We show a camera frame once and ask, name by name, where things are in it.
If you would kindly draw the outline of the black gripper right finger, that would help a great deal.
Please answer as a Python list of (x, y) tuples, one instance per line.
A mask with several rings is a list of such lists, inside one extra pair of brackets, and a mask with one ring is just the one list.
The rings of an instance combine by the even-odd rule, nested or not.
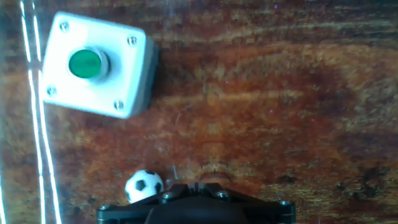
[(198, 194), (242, 208), (256, 215), (294, 215), (295, 204), (289, 201), (263, 201), (258, 198), (224, 188), (218, 183), (198, 183)]

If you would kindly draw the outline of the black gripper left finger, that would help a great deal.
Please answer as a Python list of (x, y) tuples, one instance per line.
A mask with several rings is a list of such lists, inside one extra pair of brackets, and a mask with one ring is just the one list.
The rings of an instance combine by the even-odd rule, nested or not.
[(130, 205), (103, 205), (96, 209), (97, 215), (147, 215), (158, 205), (165, 205), (178, 199), (194, 195), (198, 182), (173, 184), (168, 190), (155, 194)]

